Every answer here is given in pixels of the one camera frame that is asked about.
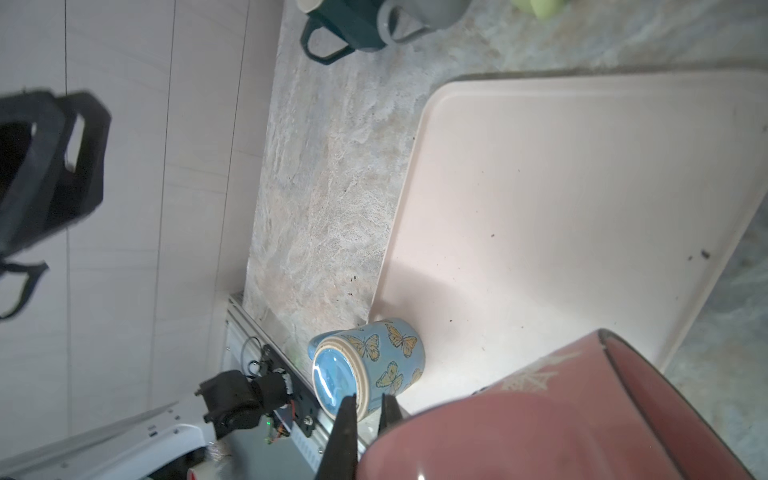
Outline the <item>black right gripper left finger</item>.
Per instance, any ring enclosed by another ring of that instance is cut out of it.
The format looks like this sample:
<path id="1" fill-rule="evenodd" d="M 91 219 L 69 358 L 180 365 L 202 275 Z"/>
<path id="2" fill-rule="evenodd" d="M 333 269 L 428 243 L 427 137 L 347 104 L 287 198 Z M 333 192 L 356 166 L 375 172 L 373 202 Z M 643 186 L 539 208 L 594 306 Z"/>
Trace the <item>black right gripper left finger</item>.
<path id="1" fill-rule="evenodd" d="M 343 398 L 315 480 L 354 480 L 358 464 L 356 395 Z"/>

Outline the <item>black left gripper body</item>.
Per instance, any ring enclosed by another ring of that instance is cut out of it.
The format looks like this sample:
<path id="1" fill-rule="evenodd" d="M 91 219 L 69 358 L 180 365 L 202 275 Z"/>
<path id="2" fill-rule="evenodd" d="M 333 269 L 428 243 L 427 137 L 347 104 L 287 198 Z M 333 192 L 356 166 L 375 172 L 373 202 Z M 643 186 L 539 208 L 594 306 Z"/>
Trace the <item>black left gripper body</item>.
<path id="1" fill-rule="evenodd" d="M 1 274 L 26 276 L 1 319 L 18 316 L 49 270 L 20 264 L 18 252 L 85 219 L 102 203 L 112 116 L 85 90 L 33 90 L 1 98 Z"/>

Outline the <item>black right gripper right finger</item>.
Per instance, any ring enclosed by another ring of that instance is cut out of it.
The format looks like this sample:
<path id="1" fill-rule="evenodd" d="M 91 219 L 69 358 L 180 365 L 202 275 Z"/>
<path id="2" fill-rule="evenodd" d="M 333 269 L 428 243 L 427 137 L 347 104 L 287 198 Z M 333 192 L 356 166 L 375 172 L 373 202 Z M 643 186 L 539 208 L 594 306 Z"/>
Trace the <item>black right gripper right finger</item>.
<path id="1" fill-rule="evenodd" d="M 383 435 L 389 429 L 397 425 L 402 419 L 403 415 L 397 398 L 390 394 L 383 394 L 380 408 L 378 434 Z"/>

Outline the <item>pink ghost mug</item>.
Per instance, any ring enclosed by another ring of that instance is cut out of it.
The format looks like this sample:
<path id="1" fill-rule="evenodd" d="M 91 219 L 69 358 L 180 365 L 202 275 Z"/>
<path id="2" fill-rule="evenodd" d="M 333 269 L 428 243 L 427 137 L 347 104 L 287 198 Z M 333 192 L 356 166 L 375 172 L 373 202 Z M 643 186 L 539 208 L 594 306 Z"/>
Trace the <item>pink ghost mug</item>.
<path id="1" fill-rule="evenodd" d="M 360 479 L 746 479 L 748 469 L 638 351 L 601 329 L 362 456 Z"/>

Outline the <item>dark green mug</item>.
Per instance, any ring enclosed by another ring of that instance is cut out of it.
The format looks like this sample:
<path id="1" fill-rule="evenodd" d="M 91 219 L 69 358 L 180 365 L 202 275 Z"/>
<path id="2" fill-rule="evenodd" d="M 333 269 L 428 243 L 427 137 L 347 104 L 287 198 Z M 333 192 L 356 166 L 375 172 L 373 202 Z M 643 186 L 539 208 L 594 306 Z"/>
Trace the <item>dark green mug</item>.
<path id="1" fill-rule="evenodd" d="M 300 37 L 305 55 L 321 65 L 331 65 L 356 51 L 376 52 L 386 47 L 377 27 L 377 15 L 383 5 L 378 0 L 307 0 L 296 2 L 307 16 Z M 309 42 L 313 33 L 325 29 L 345 43 L 329 55 L 313 53 Z"/>

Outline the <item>grey mug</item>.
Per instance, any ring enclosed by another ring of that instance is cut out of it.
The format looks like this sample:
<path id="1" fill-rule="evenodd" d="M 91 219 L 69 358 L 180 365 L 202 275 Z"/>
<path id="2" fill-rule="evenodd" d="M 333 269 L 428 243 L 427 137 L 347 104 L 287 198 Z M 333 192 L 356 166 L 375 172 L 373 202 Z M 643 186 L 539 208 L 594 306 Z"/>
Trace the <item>grey mug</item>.
<path id="1" fill-rule="evenodd" d="M 470 4 L 471 0 L 387 0 L 377 12 L 378 34 L 387 45 L 407 44 L 426 34 L 451 27 L 463 17 Z M 418 21 L 421 27 L 395 38 L 390 17 L 396 10 Z"/>

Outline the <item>light green mug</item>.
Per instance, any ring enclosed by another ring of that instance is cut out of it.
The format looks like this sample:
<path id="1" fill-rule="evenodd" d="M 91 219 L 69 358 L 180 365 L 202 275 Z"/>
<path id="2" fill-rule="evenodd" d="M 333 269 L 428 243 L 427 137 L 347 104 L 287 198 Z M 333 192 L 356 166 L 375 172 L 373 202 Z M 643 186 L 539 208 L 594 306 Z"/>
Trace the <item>light green mug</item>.
<path id="1" fill-rule="evenodd" d="M 541 21 L 556 16 L 567 3 L 567 0 L 511 0 L 517 9 Z"/>

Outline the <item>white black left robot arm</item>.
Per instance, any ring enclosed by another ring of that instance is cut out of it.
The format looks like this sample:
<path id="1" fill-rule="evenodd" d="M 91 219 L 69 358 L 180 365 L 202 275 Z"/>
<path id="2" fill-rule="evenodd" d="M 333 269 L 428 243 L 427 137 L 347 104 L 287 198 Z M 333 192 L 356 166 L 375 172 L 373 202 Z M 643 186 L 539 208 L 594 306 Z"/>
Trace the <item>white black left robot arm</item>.
<path id="1" fill-rule="evenodd" d="M 103 200 L 104 157 L 111 115 L 91 93 L 57 96 L 35 90 L 1 99 L 1 273 L 24 279 L 3 321 L 34 295 L 46 262 L 12 256 L 90 215 Z M 168 463 L 208 448 L 290 401 L 288 377 L 229 370 L 180 402 L 30 479 L 144 479 Z"/>

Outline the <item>blue butterfly mug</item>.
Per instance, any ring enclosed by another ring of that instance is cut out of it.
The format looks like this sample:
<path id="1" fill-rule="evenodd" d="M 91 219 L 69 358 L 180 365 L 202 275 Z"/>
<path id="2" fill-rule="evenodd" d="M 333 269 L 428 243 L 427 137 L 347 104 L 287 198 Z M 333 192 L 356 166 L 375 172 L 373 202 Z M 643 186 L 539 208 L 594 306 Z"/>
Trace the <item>blue butterfly mug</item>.
<path id="1" fill-rule="evenodd" d="M 426 355 L 416 330 L 398 318 L 314 337 L 308 346 L 312 386 L 323 411 L 336 418 L 342 400 L 356 399 L 359 420 L 382 407 L 424 374 Z"/>

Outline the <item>beige drying mat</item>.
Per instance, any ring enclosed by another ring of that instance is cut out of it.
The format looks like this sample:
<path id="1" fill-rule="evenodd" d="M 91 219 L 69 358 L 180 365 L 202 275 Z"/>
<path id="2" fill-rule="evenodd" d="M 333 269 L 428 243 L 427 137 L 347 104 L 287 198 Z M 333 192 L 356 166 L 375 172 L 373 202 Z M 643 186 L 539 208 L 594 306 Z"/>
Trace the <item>beige drying mat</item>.
<path id="1" fill-rule="evenodd" d="M 670 362 L 767 192 L 767 75 L 455 81 L 419 123 L 370 314 L 410 413 L 600 329 Z"/>

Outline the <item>aluminium mounting rail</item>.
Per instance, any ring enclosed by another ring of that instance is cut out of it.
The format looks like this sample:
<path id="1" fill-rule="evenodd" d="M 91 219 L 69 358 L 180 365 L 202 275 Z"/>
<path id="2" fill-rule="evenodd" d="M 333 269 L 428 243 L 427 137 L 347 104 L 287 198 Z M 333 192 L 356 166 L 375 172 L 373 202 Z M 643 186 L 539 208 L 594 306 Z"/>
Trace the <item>aluminium mounting rail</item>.
<path id="1" fill-rule="evenodd" d="M 243 307 L 243 295 L 227 298 L 222 370 L 238 370 L 263 388 L 281 382 L 259 424 L 234 436 L 247 478 L 315 479 L 334 420 L 321 408 L 308 380 Z M 358 460 L 366 442 L 357 440 Z"/>

